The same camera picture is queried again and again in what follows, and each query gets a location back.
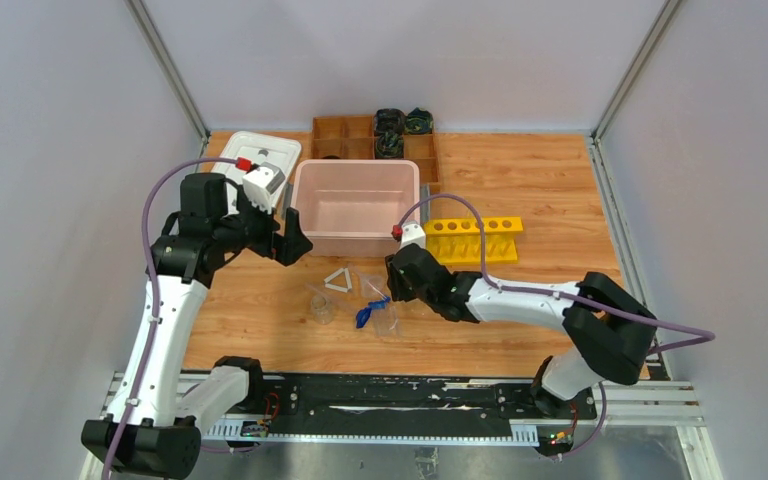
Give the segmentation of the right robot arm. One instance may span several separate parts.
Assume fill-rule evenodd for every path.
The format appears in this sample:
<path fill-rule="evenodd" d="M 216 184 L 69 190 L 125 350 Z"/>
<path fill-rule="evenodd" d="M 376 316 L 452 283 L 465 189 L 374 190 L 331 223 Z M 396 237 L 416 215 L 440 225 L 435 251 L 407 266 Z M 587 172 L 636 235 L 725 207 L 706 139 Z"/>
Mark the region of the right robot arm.
<path fill-rule="evenodd" d="M 517 322 L 567 334 L 571 348 L 543 361 L 527 395 L 544 417 L 558 416 L 597 383 L 636 384 L 654 340 L 653 314 L 600 272 L 559 284 L 504 282 L 450 271 L 416 244 L 387 256 L 385 267 L 393 300 L 419 300 L 448 321 Z"/>

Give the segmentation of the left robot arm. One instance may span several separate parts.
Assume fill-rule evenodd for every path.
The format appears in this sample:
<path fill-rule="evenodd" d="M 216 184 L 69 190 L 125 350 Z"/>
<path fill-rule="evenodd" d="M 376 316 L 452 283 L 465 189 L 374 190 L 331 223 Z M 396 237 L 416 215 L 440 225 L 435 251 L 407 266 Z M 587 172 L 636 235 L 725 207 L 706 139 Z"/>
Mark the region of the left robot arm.
<path fill-rule="evenodd" d="M 104 416 L 85 423 L 81 441 L 102 477 L 126 473 L 183 479 L 204 433 L 227 411 L 258 411 L 267 398 L 253 358 L 225 356 L 189 393 L 177 388 L 194 322 L 215 274 L 245 251 L 289 266 L 312 244 L 289 209 L 275 218 L 286 176 L 258 167 L 233 180 L 194 173 L 180 184 L 179 207 L 146 240 L 146 306 L 122 383 Z"/>

